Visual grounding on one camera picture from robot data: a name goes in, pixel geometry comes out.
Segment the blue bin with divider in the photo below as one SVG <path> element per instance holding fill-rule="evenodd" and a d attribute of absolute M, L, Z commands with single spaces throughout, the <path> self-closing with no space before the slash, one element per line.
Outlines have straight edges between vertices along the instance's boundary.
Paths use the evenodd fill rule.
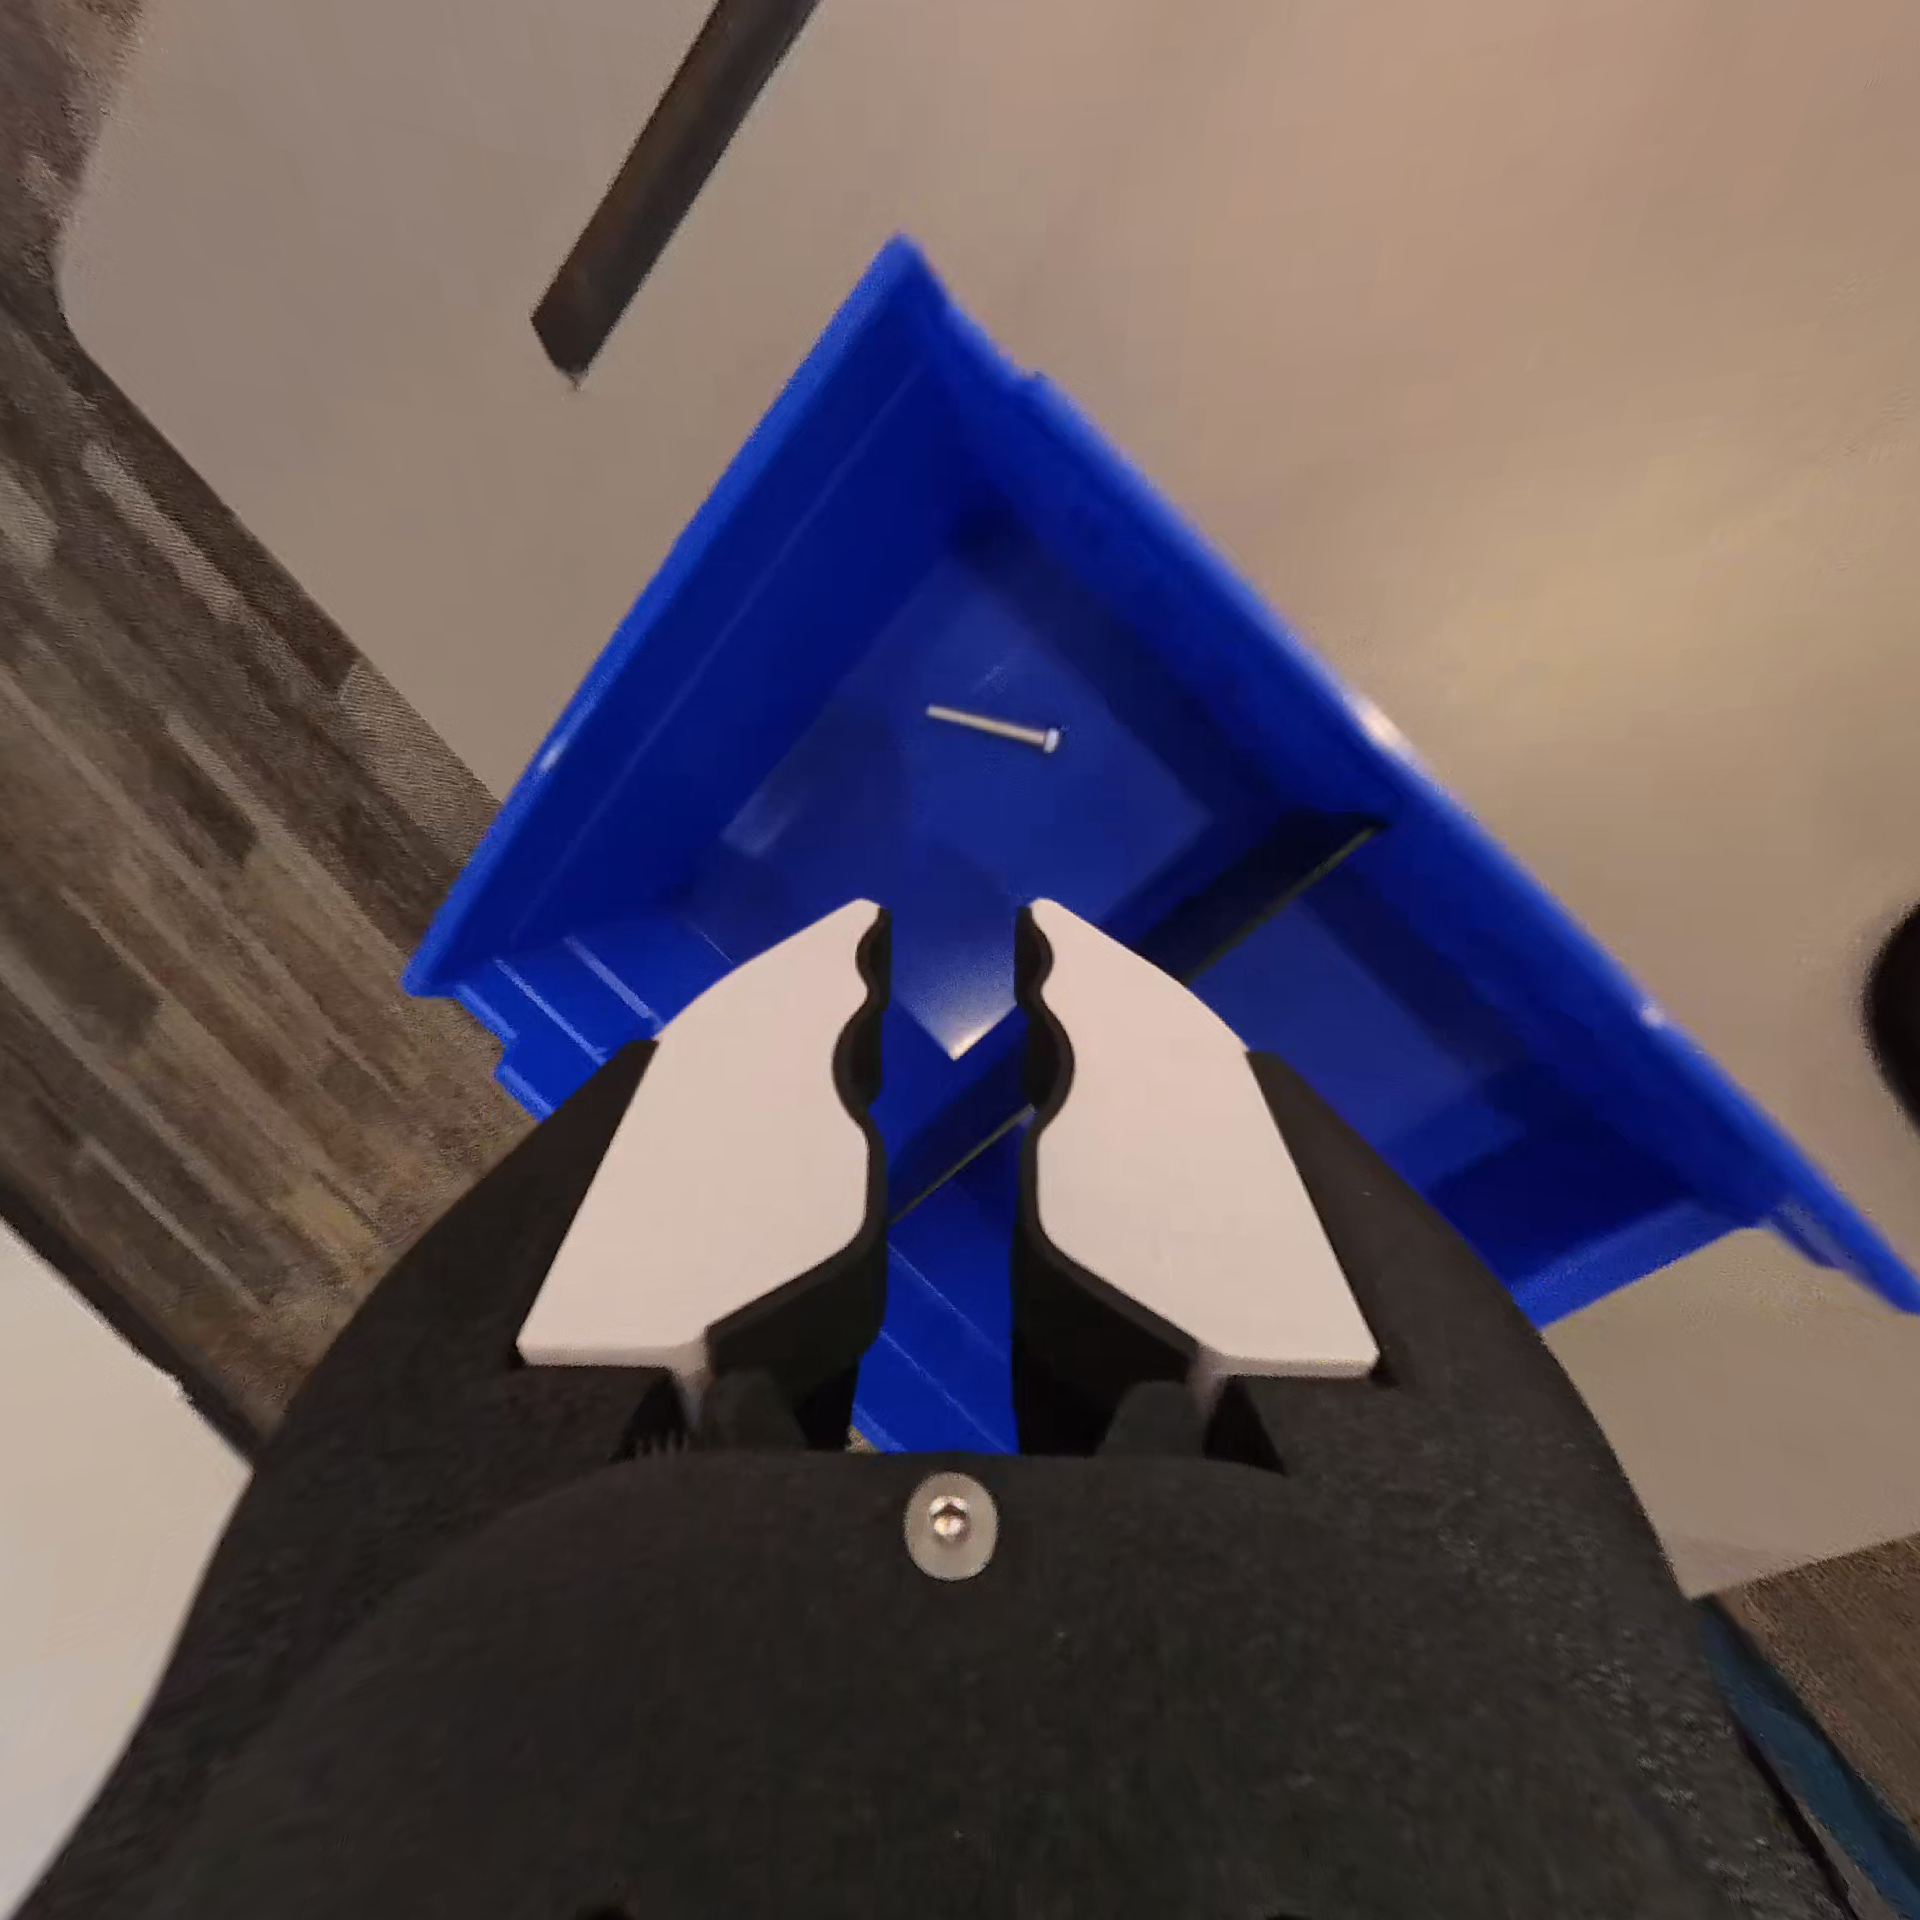
<path fill-rule="evenodd" d="M 1053 756 L 926 718 L 1056 726 Z M 1536 1326 L 1727 1235 L 1914 1273 L 1106 445 L 889 242 L 656 566 L 403 986 L 531 1117 L 852 897 L 891 915 L 853 1428 L 1011 1452 L 1012 927 L 1060 900 L 1284 1059 Z"/>

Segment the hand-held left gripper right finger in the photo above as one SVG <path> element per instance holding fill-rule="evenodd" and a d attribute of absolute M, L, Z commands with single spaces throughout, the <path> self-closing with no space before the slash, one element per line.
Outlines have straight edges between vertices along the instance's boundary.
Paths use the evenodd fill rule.
<path fill-rule="evenodd" d="M 1249 1046 L 1059 900 L 1014 925 L 1025 1098 L 1012 1219 L 1019 1451 L 1098 1451 L 1159 1390 L 1205 1440 L 1255 1379 L 1378 1368 Z"/>

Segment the silver bolt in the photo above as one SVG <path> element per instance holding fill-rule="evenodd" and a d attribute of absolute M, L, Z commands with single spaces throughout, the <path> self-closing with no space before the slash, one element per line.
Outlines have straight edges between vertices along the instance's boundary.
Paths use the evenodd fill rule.
<path fill-rule="evenodd" d="M 1053 756 L 1063 744 L 1063 732 L 1056 726 L 1014 722 L 1011 718 L 998 718 L 970 710 L 954 710 L 939 703 L 930 703 L 922 712 L 930 722 L 959 732 L 975 732 L 981 737 L 1005 741 L 1011 747 L 1021 747 L 1040 756 Z"/>

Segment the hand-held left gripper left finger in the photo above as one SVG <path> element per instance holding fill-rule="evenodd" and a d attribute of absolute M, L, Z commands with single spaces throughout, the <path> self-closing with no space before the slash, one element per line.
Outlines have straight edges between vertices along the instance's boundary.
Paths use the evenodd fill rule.
<path fill-rule="evenodd" d="M 813 1451 L 847 1451 L 883 1325 L 875 1103 L 891 919 L 830 909 L 650 1042 L 518 1336 L 531 1369 L 654 1369 L 690 1428 L 762 1379 Z"/>

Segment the grey desk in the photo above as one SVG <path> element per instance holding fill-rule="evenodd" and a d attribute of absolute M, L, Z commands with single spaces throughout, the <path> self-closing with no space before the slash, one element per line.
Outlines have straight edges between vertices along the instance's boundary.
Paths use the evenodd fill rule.
<path fill-rule="evenodd" d="M 60 312 L 496 797 L 912 238 L 1914 1261 L 1914 4 L 143 4 Z"/>

